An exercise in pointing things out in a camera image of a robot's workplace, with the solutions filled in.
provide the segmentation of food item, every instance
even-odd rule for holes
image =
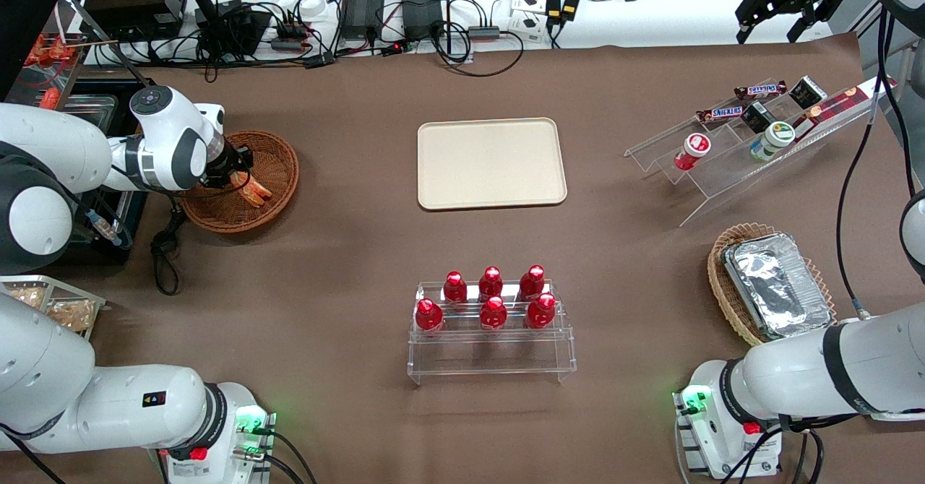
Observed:
[[[430,298],[421,298],[414,310],[414,323],[422,330],[442,330],[443,309]]]
[[[694,163],[710,151],[710,138],[702,133],[692,133],[684,139],[684,149],[674,155],[674,165],[688,171]]]
[[[546,271],[542,266],[532,266],[521,277],[520,292],[517,299],[522,302],[535,300],[543,292],[543,286],[546,285]]]
[[[755,85],[754,87],[737,87],[733,89],[739,99],[760,99],[762,97],[777,97],[787,93],[787,84],[778,82],[777,85]]]
[[[822,87],[816,85],[812,78],[803,76],[800,82],[796,83],[796,86],[790,91],[790,97],[793,98],[793,101],[796,101],[797,105],[800,105],[800,108],[807,109],[829,97],[829,95],[823,91]]]
[[[523,315],[525,329],[544,329],[556,317],[556,297],[551,293],[542,293],[526,309]]]
[[[48,310],[48,317],[73,332],[83,332],[93,325],[93,306],[90,300],[56,302]]]
[[[698,110],[697,119],[701,123],[712,123],[722,121],[723,119],[732,119],[742,116],[744,106],[727,106],[727,108],[714,108],[712,110]]]
[[[42,300],[46,297],[45,287],[10,287],[10,295],[33,309],[42,310]]]
[[[253,207],[261,207],[273,196],[273,192],[264,188],[252,174],[234,171],[229,177],[231,177],[231,185],[237,189],[238,194]]]
[[[443,299],[453,303],[466,302],[466,285],[459,271],[449,271],[447,281],[443,282]]]
[[[760,133],[766,131],[767,127],[774,122],[774,115],[767,112],[767,109],[764,108],[764,105],[761,105],[760,101],[756,101],[751,103],[749,108],[746,108],[746,113],[742,115],[742,121],[746,122],[746,125],[749,125],[749,128],[753,129],[754,133]]]
[[[829,126],[846,121],[846,119],[868,109],[876,81],[876,78],[868,79],[861,85],[832,96],[819,103],[819,105],[812,106],[807,110],[806,114],[800,116],[800,119],[796,119],[796,122],[793,123],[793,127],[796,129],[795,141],[800,142],[809,135],[809,132],[823,131]],[[890,79],[890,85],[896,85],[892,78]],[[881,86],[878,97],[883,96],[885,93],[886,89]]]
[[[504,306],[502,298],[492,296],[488,302],[482,304],[478,319],[482,322],[482,329],[504,329],[504,323],[508,320],[508,309]]]
[[[489,266],[478,281],[479,302],[488,302],[492,296],[502,295],[502,287],[504,287],[502,271],[498,267]]]
[[[777,152],[793,142],[796,132],[793,126],[783,121],[773,122],[751,145],[751,155],[758,161],[770,161]]]

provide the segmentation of brown paper tablecloth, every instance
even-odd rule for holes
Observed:
[[[476,55],[472,67],[511,57]],[[128,268],[54,274],[116,304],[93,332],[100,365],[172,363],[248,386],[280,413],[280,431],[321,484],[680,482],[671,390],[700,363],[747,351],[710,292],[710,245],[739,222],[793,233],[841,316],[851,316],[835,262],[835,208],[863,125],[832,135],[805,167],[684,228],[678,223],[698,201],[622,154],[733,86],[805,74],[830,92],[859,83],[855,38],[529,52],[491,79],[454,76],[433,55],[345,59],[310,72],[235,70],[214,85],[199,72],[155,70],[159,83],[194,102],[222,103],[228,131],[264,129],[293,144],[301,180],[291,207],[246,237],[185,227],[176,262],[183,293],[174,298],[155,292],[147,251],[168,218],[161,200],[147,208]],[[559,127],[563,204],[418,206],[418,126],[523,116]],[[853,179],[845,230],[848,272],[876,314],[925,295],[898,240],[904,186],[900,148],[881,122]],[[561,386],[493,376],[416,388],[405,374],[416,283],[451,269],[475,279],[488,264],[519,277],[534,263],[564,296],[578,372]],[[864,419],[826,429],[820,482],[921,482],[925,436],[916,429]],[[789,482],[799,439],[784,444],[783,474],[762,482]],[[277,453],[295,463],[284,448]],[[139,449],[44,459],[69,484],[159,482]],[[45,480],[21,455],[3,454],[0,481]]]

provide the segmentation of white table surface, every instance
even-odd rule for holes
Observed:
[[[269,0],[244,0],[246,2],[259,2]],[[386,4],[399,0],[386,0]],[[476,0],[486,11],[490,11],[494,0]],[[588,2],[582,0],[579,4],[575,21],[568,23],[562,35],[559,36],[559,45],[564,48],[588,48],[598,46],[713,46],[713,44],[736,44],[738,24],[736,21],[736,8],[742,0],[637,0],[624,2],[624,0],[610,0],[607,2]],[[187,19],[181,34],[194,32],[195,0],[188,0]],[[336,7],[330,4],[327,12],[321,19],[311,23],[315,30],[319,30],[326,43],[330,43],[334,29],[337,26]],[[511,17],[511,0],[502,0],[496,6],[494,23],[503,30],[507,29]],[[453,4],[453,21],[463,26],[477,25],[475,7],[471,4],[457,2]],[[799,18],[797,14],[781,14],[772,20],[761,23],[754,29],[749,43],[783,43],[786,34]],[[402,17],[400,11],[393,17],[390,25],[400,27]],[[79,32],[79,18],[76,19],[69,30]],[[274,30],[264,34],[264,40],[270,40],[275,35]],[[807,30],[800,41],[815,40],[832,35],[828,24],[816,24]],[[396,40],[399,34],[392,30],[384,30],[384,39]],[[169,43],[159,50],[160,56],[170,56],[178,43]],[[136,49],[144,51],[146,45],[135,44]],[[192,57],[194,40],[186,40],[176,53],[177,56]],[[496,42],[474,43],[473,50],[477,52],[492,50],[509,50],[518,48],[516,40],[502,38]],[[529,43],[528,48],[548,48],[548,42],[543,44]],[[110,50],[101,49],[107,56],[112,57]],[[422,44],[419,52],[431,52],[429,44]],[[122,51],[131,59],[148,61],[144,56],[132,50],[129,44],[122,44]],[[358,56],[369,56],[360,53]],[[269,43],[261,43],[255,53],[258,59],[280,59],[291,57],[290,53],[277,53],[269,48]],[[95,64],[93,53],[88,53],[87,63]]]

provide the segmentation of acrylic display stand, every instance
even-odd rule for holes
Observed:
[[[766,79],[759,85],[775,85],[776,79]],[[790,95],[777,96],[770,99],[759,99],[761,105],[774,115],[776,121],[786,121],[793,124],[806,110],[800,108]],[[710,109],[724,108],[730,105],[750,105],[753,101],[740,101],[736,98],[727,99]],[[689,178],[697,190],[703,195],[700,204],[684,221],[687,224],[695,215],[702,215],[710,210],[728,203],[743,192],[749,190],[755,183],[780,170],[784,165],[792,165],[815,155],[819,151],[824,137],[837,131],[842,126],[862,118],[869,112],[869,105],[843,118],[833,119],[832,126],[822,131],[813,131],[800,142],[791,144],[782,151],[777,152],[774,158],[767,162],[754,159],[749,151],[751,144],[759,139],[742,118],[731,119],[724,123],[707,123],[704,125],[697,118],[687,121],[661,132],[659,135],[635,145],[625,152],[624,157],[633,157],[639,168],[651,171],[658,168],[672,184],[678,184],[683,178]],[[688,171],[675,168],[674,155],[681,151],[684,139],[688,135],[699,132],[710,138],[710,154],[697,161],[697,164]]]
[[[422,376],[465,374],[556,374],[559,381],[575,372],[575,337],[565,307],[552,280],[546,292],[556,297],[556,316],[545,329],[525,329],[528,303],[516,301],[518,280],[506,280],[502,299],[508,309],[504,329],[482,330],[479,321],[478,282],[467,281],[468,303],[443,300],[443,282],[423,282],[412,306],[408,339],[408,376],[418,385]],[[414,323],[421,298],[443,309],[445,327],[425,332]]]

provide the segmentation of small jar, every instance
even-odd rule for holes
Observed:
[[[758,161],[770,161],[774,154],[786,148],[795,137],[796,131],[793,130],[793,126],[783,121],[774,121],[763,135],[753,142],[751,155]]]
[[[710,151],[710,138],[702,133],[692,133],[684,139],[684,149],[674,156],[674,165],[688,171],[701,157]]]

